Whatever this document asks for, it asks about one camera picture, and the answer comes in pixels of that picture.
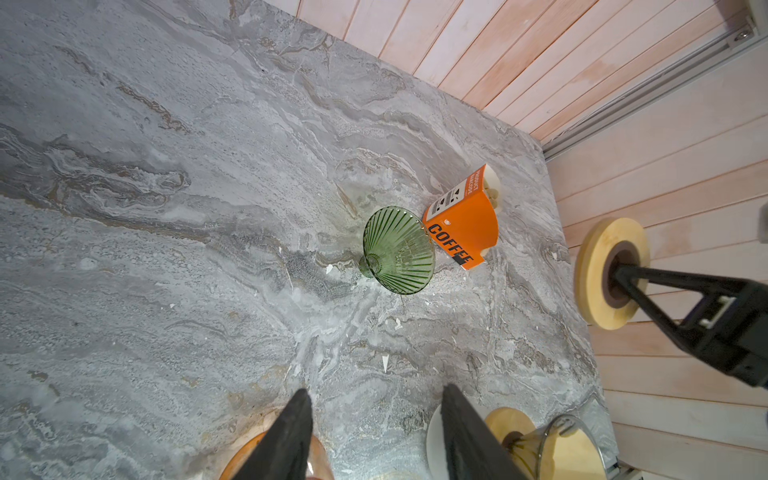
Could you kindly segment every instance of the green glass cup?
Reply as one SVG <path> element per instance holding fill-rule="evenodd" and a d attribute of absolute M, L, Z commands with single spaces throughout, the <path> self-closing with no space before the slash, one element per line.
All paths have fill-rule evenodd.
<path fill-rule="evenodd" d="M 400 295 L 421 291 L 435 272 L 435 247 L 424 224 L 401 207 L 377 210 L 362 233 L 360 271 Z"/>

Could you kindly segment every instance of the ribbed green glass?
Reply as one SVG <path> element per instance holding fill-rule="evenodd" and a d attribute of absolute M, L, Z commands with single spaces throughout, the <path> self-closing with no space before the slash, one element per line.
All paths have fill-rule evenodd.
<path fill-rule="evenodd" d="M 435 272 L 435 247 L 418 216 L 401 207 L 376 211 L 362 233 L 360 271 L 400 295 L 419 292 Z"/>

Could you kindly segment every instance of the wooden plank wall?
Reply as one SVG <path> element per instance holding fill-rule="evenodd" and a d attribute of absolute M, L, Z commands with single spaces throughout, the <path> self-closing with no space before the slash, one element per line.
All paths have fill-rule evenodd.
<path fill-rule="evenodd" d="M 745 0 L 265 0 L 546 143 L 707 42 Z"/>
<path fill-rule="evenodd" d="M 651 266 L 768 280 L 768 41 L 549 162 L 575 259 L 605 217 L 646 228 Z M 649 288 L 681 318 L 697 293 Z M 681 352 L 643 313 L 590 326 L 619 458 L 646 479 L 765 478 L 768 391 Z"/>

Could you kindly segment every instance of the gray marble countertop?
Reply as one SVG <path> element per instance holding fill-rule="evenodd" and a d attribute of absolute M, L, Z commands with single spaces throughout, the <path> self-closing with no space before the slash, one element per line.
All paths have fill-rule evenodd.
<path fill-rule="evenodd" d="M 615 457 L 528 135 L 258 0 L 0 12 L 0 477 L 217 478 L 306 387 L 339 480 L 427 478 L 447 382 Z M 486 264 L 360 275 L 375 210 L 486 162 Z"/>

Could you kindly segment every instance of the marble surface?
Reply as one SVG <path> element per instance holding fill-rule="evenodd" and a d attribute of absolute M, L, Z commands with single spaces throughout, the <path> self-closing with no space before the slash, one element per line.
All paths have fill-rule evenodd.
<path fill-rule="evenodd" d="M 0 477 L 217 478 L 300 387 L 339 480 L 428 478 L 447 382 L 616 455 L 528 135 L 258 0 L 0 15 Z M 486 264 L 360 275 L 368 216 L 485 162 Z"/>

